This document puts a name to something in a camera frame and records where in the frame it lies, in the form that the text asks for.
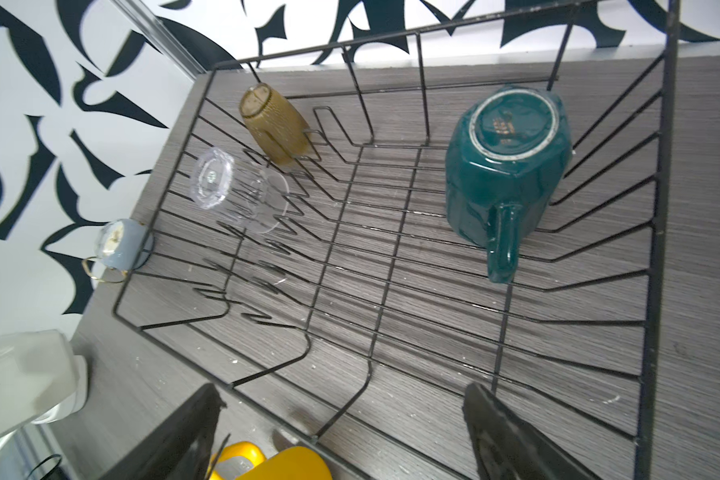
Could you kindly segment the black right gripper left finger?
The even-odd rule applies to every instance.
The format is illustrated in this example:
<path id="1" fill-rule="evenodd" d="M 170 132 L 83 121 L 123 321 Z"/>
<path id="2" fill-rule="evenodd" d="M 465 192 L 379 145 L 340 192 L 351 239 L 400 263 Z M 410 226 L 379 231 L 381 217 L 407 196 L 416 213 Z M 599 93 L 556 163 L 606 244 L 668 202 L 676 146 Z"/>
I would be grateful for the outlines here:
<path id="1" fill-rule="evenodd" d="M 225 407 L 217 388 L 201 386 L 116 465 L 104 479 L 204 479 Z"/>

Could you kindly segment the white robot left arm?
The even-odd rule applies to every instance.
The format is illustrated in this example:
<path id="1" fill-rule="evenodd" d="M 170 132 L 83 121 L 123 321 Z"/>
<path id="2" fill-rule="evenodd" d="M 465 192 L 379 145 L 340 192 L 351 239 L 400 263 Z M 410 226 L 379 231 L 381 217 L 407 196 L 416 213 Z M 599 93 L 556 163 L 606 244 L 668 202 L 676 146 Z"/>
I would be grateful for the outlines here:
<path id="1" fill-rule="evenodd" d="M 63 333 L 0 336 L 0 450 L 28 423 L 53 423 L 81 410 L 88 388 L 88 362 Z"/>

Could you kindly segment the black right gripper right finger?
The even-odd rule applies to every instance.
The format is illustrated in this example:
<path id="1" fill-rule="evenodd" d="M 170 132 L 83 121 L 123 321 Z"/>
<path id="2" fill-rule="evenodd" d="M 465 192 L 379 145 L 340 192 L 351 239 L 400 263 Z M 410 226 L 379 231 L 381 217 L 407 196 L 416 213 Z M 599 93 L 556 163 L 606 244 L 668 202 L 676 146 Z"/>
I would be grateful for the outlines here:
<path id="1" fill-rule="evenodd" d="M 466 387 L 462 410 L 481 479 L 597 477 L 480 383 Z"/>

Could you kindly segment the green mug white inside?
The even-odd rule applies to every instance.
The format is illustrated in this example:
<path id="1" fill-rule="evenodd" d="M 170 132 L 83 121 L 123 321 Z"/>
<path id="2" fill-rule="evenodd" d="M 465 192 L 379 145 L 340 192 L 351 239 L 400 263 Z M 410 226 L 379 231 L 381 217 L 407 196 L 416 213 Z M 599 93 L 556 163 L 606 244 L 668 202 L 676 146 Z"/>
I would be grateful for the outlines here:
<path id="1" fill-rule="evenodd" d="M 485 249 L 491 282 L 512 282 L 521 242 L 572 156 L 568 117 L 554 92 L 505 85 L 458 120 L 445 156 L 446 218 Z"/>

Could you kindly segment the amber textured glass cup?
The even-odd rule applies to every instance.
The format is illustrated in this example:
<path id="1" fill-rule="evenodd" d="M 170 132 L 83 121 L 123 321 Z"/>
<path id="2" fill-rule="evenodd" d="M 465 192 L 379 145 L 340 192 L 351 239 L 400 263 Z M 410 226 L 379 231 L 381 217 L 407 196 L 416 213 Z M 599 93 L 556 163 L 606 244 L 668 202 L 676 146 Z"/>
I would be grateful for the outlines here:
<path id="1" fill-rule="evenodd" d="M 307 121 L 270 85 L 248 88 L 239 102 L 239 113 L 253 139 L 276 165 L 286 166 L 294 163 L 295 157 L 313 153 Z"/>

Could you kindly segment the clear glass cup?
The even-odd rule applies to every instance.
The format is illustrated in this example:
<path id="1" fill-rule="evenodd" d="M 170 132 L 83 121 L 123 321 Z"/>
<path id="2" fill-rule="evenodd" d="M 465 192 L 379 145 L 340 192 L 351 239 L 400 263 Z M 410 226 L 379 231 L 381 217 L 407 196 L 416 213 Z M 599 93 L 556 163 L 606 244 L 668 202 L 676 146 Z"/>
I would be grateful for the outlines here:
<path id="1" fill-rule="evenodd" d="M 254 234 L 267 234 L 279 225 L 288 212 L 289 193 L 277 170 L 216 147 L 199 156 L 189 180 L 189 196 L 198 207 Z"/>

